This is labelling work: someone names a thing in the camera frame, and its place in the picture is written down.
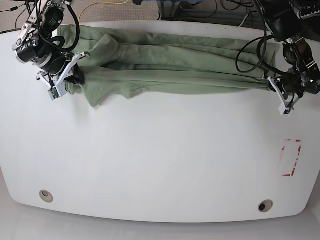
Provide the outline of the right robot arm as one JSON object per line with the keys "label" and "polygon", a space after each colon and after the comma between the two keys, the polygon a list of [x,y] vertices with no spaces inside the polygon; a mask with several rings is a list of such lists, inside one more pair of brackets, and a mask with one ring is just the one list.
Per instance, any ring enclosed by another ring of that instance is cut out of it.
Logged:
{"label": "right robot arm", "polygon": [[[28,20],[21,27],[12,50],[16,59],[23,63],[32,63],[40,69],[36,79],[48,87],[52,100],[63,97],[66,84],[85,84],[85,77],[78,61],[88,57],[88,52],[73,53],[80,40],[80,23],[72,9],[70,0],[36,0]],[[64,19],[64,10],[68,9],[75,22],[73,44],[64,48],[63,36],[53,36]]]}

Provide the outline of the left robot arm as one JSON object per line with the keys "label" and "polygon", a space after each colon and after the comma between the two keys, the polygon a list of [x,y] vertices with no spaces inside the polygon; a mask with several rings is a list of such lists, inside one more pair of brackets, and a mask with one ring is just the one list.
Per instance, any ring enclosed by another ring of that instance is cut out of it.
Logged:
{"label": "left robot arm", "polygon": [[[258,13],[266,29],[271,33],[261,39],[257,56],[261,64],[273,72],[267,77],[269,87],[276,92],[281,104],[279,112],[290,115],[295,104],[305,93],[317,95],[320,92],[320,69],[313,58],[311,47],[304,38],[304,22],[320,15],[318,0],[255,0]],[[262,47],[268,40],[282,43],[283,57],[291,66],[281,71],[270,66],[262,56]]]}

